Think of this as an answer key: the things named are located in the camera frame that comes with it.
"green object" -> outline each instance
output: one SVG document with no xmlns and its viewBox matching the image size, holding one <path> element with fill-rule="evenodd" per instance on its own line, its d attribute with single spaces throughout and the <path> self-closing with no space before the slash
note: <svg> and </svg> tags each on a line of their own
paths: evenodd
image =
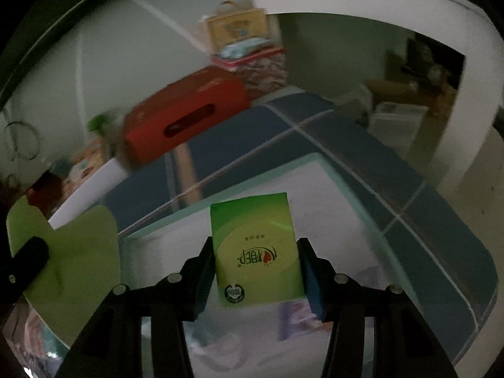
<svg viewBox="0 0 504 378">
<path fill-rule="evenodd" d="M 286 193 L 213 204 L 210 218 L 223 307 L 304 297 Z"/>
<path fill-rule="evenodd" d="M 49 261 L 24 294 L 55 336 L 70 347 L 120 282 L 112 213 L 97 206 L 54 230 L 24 196 L 9 211 L 7 232 L 13 256 L 33 236 L 49 246 Z"/>
<path fill-rule="evenodd" d="M 96 115 L 87 123 L 88 131 L 96 132 L 100 136 L 105 136 L 105 127 L 110 122 L 110 118 L 107 115 L 100 114 Z"/>
</svg>

